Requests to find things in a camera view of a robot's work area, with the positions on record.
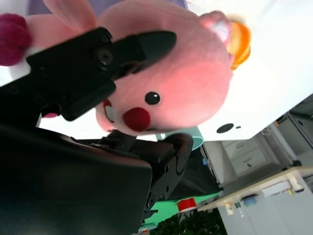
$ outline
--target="plush toy mouth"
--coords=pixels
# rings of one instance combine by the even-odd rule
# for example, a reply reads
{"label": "plush toy mouth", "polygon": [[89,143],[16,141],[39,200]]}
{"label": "plush toy mouth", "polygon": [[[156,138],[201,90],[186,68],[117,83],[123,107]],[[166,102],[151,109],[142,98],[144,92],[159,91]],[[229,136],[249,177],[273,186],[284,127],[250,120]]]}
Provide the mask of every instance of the plush toy mouth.
{"label": "plush toy mouth", "polygon": [[106,99],[106,100],[103,102],[103,108],[104,108],[104,113],[105,113],[107,119],[108,119],[111,123],[115,123],[114,110],[113,110],[113,107],[112,107],[111,102],[110,102],[108,99]]}

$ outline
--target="plush toy eye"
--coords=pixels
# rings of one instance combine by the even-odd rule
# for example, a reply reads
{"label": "plush toy eye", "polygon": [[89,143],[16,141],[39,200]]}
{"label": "plush toy eye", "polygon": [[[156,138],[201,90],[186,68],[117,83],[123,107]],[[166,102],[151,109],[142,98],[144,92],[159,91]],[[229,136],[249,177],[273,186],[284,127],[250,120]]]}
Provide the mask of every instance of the plush toy eye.
{"label": "plush toy eye", "polygon": [[149,92],[145,96],[145,102],[149,105],[156,105],[159,104],[161,101],[161,97],[156,92]]}

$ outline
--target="screw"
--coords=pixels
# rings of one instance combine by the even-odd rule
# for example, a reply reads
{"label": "screw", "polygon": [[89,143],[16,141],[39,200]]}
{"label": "screw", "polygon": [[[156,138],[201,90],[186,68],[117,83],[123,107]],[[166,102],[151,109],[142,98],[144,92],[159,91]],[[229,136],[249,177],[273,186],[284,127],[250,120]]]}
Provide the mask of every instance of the screw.
{"label": "screw", "polygon": [[112,58],[113,56],[111,52],[109,52],[107,49],[101,49],[98,52],[98,60],[104,65],[110,64],[112,61]]}
{"label": "screw", "polygon": [[155,195],[151,192],[149,197],[148,197],[147,207],[151,208],[153,206],[154,202],[155,202]]}

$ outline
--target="dark red fabric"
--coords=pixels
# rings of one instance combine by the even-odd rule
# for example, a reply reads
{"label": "dark red fabric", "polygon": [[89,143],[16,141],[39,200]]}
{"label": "dark red fabric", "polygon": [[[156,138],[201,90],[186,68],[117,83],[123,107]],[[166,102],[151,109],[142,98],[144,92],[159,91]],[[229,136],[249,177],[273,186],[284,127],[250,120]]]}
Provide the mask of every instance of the dark red fabric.
{"label": "dark red fabric", "polygon": [[16,14],[0,15],[0,66],[21,61],[31,42],[25,18]]}

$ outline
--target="red object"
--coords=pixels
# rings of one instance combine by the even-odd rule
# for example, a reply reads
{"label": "red object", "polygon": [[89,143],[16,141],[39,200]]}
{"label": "red object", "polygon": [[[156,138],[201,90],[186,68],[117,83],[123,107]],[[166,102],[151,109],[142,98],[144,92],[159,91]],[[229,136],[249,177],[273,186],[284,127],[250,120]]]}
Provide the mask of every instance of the red object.
{"label": "red object", "polygon": [[189,198],[186,200],[181,200],[177,203],[179,212],[187,212],[197,208],[197,204],[194,198]]}
{"label": "red object", "polygon": [[31,46],[26,20],[19,15],[0,15],[0,66],[12,66],[22,60]]}
{"label": "red object", "polygon": [[51,114],[47,114],[46,116],[44,116],[44,118],[55,118],[57,117],[57,114],[51,113]]}
{"label": "red object", "polygon": [[123,119],[128,128],[133,131],[142,132],[149,128],[150,115],[143,108],[133,108],[128,110]]}

